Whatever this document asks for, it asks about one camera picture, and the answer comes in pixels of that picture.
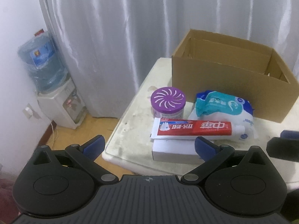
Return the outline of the blue white wet wipes pack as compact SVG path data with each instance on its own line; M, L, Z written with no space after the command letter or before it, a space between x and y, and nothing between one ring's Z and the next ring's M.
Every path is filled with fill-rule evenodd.
M196 95L195 106L189 120L229 121L233 125L245 127L245 133L238 136L240 140L257 139L251 104L243 98L220 93L204 91Z

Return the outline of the red white toothpaste tube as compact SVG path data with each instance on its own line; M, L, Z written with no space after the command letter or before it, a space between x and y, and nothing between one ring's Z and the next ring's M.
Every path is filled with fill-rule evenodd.
M176 120L155 118L150 138L154 140L194 140L199 136L210 140L238 138L245 127L228 121Z

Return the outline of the blue water jug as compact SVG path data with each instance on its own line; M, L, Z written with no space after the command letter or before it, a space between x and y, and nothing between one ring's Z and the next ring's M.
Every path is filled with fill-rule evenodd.
M52 34L47 31L21 45L18 56L25 63L27 73L39 93L56 90L68 78L68 70Z

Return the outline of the white cardboard box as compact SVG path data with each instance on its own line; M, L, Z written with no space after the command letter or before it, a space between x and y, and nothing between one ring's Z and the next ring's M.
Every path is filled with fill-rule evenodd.
M199 165L204 163L195 151L194 140L154 140L154 161Z

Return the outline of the white water dispenser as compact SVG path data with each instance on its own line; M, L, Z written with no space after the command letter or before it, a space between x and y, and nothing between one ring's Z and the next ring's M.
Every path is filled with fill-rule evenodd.
M72 79L56 90L37 96L38 104L58 126L75 129L83 122L87 109Z

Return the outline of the purple lid air freshener jar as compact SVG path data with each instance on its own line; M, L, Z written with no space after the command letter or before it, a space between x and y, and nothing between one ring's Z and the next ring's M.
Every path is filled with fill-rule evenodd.
M162 87L155 90L150 103L154 118L183 119L186 97L174 87Z

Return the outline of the white grey curtain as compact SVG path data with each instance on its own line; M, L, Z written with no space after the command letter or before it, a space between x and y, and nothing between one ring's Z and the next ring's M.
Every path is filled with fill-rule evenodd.
M39 0L93 117L122 116L190 29L274 48L298 76L298 0Z

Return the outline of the white wall socket with plug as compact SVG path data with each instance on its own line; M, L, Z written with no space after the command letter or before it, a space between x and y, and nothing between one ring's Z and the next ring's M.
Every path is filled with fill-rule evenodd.
M22 112L27 119L31 119L34 116L34 111L30 104L27 104L27 106L22 110Z

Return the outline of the brown cardboard box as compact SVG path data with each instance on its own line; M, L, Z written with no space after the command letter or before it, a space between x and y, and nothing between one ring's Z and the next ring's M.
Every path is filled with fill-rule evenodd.
M255 117L278 123L298 100L298 81L273 48L194 29L172 54L172 85L189 102L206 90L238 96Z

